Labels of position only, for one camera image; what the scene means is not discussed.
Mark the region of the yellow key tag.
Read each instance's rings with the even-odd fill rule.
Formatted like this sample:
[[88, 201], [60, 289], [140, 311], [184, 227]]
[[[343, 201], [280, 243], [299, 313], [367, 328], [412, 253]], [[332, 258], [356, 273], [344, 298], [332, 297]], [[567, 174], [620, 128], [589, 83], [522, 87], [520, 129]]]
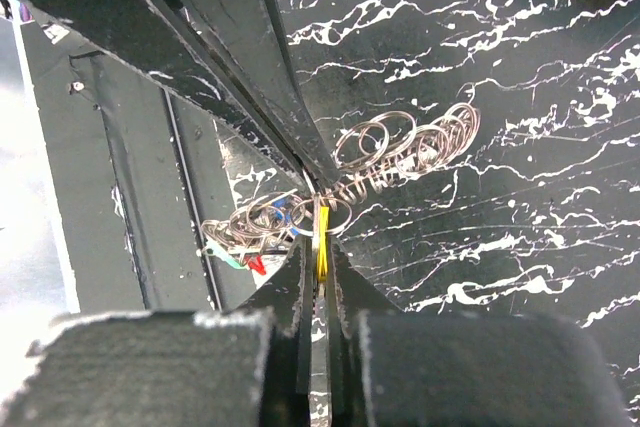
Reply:
[[319, 282], [325, 282], [328, 277], [328, 253], [327, 253], [327, 232], [329, 223], [329, 207], [321, 206], [318, 214], [318, 254], [317, 254], [317, 276]]

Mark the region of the blue key tag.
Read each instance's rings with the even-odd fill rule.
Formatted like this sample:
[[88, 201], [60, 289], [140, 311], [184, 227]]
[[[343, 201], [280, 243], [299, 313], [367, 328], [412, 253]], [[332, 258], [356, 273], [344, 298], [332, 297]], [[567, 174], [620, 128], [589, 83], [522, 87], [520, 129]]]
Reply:
[[280, 199], [266, 206], [268, 225], [271, 228], [289, 228], [292, 222], [294, 205], [287, 199]]

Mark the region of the red key tag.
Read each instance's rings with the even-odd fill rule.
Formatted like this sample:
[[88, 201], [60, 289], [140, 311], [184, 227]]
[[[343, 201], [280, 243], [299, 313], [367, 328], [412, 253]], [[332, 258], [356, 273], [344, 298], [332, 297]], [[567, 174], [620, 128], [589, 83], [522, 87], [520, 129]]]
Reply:
[[264, 276], [266, 274], [266, 268], [265, 268], [260, 256], [256, 256], [256, 257], [250, 259], [249, 262], [248, 262], [248, 265], [249, 265], [251, 270], [255, 271], [259, 275]]

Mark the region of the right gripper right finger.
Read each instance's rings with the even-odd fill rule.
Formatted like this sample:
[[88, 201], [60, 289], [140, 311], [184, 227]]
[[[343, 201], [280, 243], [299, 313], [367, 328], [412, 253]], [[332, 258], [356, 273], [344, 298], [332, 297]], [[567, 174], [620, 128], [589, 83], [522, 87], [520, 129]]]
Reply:
[[557, 317], [404, 312], [338, 243], [326, 283], [334, 426], [626, 426], [591, 337]]

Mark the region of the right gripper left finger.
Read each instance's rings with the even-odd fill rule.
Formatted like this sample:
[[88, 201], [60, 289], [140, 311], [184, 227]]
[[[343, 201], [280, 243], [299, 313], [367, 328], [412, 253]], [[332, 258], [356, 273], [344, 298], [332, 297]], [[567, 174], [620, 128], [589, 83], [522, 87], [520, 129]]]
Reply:
[[231, 311], [57, 318], [1, 401], [5, 426], [307, 426], [311, 244]]

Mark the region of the green key tag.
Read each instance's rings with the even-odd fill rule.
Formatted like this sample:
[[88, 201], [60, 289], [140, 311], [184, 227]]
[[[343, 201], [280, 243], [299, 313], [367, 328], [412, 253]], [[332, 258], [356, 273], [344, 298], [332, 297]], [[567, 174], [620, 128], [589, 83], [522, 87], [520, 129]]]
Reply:
[[229, 252], [217, 243], [206, 244], [199, 250], [200, 257], [216, 257], [235, 270], [246, 270], [247, 267], [237, 261]]

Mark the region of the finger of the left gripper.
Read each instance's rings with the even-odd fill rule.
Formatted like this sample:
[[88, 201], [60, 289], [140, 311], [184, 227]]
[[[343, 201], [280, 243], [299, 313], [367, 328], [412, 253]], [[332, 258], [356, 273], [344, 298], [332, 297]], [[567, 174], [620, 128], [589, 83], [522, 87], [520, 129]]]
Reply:
[[178, 98], [210, 113], [300, 190], [303, 166], [202, 39], [162, 0], [21, 0]]
[[274, 147], [320, 187], [338, 169], [304, 104], [276, 0], [182, 0]]

